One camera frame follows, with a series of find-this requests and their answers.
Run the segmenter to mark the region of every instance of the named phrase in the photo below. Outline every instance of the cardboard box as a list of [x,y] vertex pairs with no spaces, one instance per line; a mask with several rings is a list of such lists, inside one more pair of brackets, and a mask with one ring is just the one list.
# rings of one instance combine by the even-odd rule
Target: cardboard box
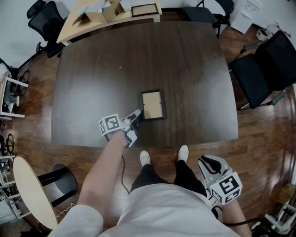
[[283,186],[277,201],[281,204],[286,204],[293,197],[295,190],[296,185],[288,183],[287,185]]
[[119,13],[123,12],[124,10],[120,4],[121,0],[108,1],[111,3],[111,5],[103,12],[98,12],[98,10],[102,7],[98,2],[85,8],[81,14],[77,16],[76,20],[73,22],[73,25],[85,24],[89,21],[100,22],[103,24],[110,23]]

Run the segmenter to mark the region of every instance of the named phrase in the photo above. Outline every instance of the black pants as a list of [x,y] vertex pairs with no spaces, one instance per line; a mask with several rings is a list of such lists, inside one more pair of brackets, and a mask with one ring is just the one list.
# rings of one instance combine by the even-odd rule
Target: black pants
[[[136,188],[157,183],[169,182],[160,178],[151,165],[144,165],[131,187],[131,192]],[[195,177],[193,171],[182,160],[176,163],[176,178],[174,184],[207,197],[207,193],[201,181]]]

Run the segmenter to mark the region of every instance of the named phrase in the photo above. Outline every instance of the wooden floor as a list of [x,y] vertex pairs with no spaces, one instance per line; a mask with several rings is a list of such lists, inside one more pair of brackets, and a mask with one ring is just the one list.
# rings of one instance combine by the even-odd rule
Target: wooden floor
[[[174,20],[163,17],[161,20]],[[256,29],[242,35],[227,28],[219,42],[227,62],[233,60],[242,46],[257,42]],[[83,180],[98,159],[102,150],[87,147],[59,146],[51,143],[51,107],[55,89],[56,72],[59,59],[48,59],[40,55],[26,68],[30,70],[29,88],[20,102],[18,113],[25,114],[25,119],[16,119],[16,155],[24,157],[37,175],[52,171],[57,163],[68,166],[77,178],[79,189]],[[237,106],[246,102],[243,93],[233,79]],[[255,110],[238,112],[239,138],[232,141],[197,144],[190,146],[188,165],[198,178],[202,175],[197,165],[201,155],[216,155],[226,159],[237,171],[243,183],[241,196],[238,198],[246,218],[262,216],[271,210],[279,189],[287,183],[293,172],[295,159],[295,103],[291,89],[276,106],[264,106]],[[156,172],[168,181],[175,176],[174,159],[176,149],[149,149],[152,165]],[[131,148],[124,151],[126,170],[124,183],[130,189],[133,180],[140,172],[140,150]],[[109,215],[105,220],[105,229],[116,225],[124,201],[128,194],[120,183],[122,166],[117,174],[118,180],[111,202]],[[53,197],[58,197],[54,187]],[[77,201],[77,196],[55,208],[57,213]],[[27,218],[32,224],[34,218]]]

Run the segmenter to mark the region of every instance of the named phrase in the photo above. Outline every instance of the black picture frame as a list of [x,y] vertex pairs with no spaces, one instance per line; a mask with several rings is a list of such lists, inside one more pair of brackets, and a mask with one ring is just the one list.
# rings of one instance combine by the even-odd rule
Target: black picture frame
[[[156,12],[150,12],[150,13],[145,13],[145,14],[134,15],[134,8],[141,7],[141,6],[148,6],[148,5],[155,5]],[[156,3],[144,4],[144,5],[139,5],[139,6],[133,6],[131,8],[131,17],[140,17],[140,16],[155,15],[155,14],[159,14],[159,11],[158,11],[158,8],[157,8]]]
[[[144,116],[143,94],[153,93],[153,92],[159,92],[160,93],[162,117],[158,117],[158,118],[145,118],[145,116]],[[166,119],[167,118],[167,109],[166,109],[164,91],[162,89],[141,91],[139,93],[139,108],[142,111],[141,116],[140,116],[140,120],[142,122]]]

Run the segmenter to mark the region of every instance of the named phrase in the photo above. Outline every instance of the hand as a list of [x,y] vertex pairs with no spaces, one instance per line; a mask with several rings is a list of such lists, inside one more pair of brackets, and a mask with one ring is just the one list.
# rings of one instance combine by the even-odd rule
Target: hand
[[122,130],[119,130],[114,133],[111,140],[116,140],[118,144],[122,147],[126,147],[128,145],[128,142],[124,139],[125,133]]

